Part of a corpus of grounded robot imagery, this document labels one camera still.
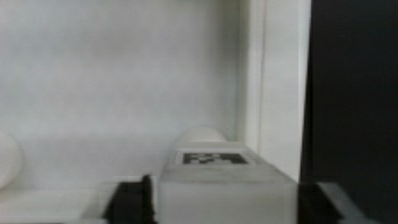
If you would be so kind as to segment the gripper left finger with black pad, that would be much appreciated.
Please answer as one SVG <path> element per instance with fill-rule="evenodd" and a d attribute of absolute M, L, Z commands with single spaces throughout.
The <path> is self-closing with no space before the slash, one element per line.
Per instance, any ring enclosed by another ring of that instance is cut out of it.
<path fill-rule="evenodd" d="M 99 185 L 81 224 L 157 224 L 150 175 Z"/>

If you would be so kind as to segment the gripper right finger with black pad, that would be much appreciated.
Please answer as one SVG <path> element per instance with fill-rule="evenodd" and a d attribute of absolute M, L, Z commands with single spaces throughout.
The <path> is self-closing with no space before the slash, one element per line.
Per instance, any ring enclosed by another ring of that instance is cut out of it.
<path fill-rule="evenodd" d="M 296 215 L 296 224 L 380 224 L 332 182 L 298 185 Z"/>

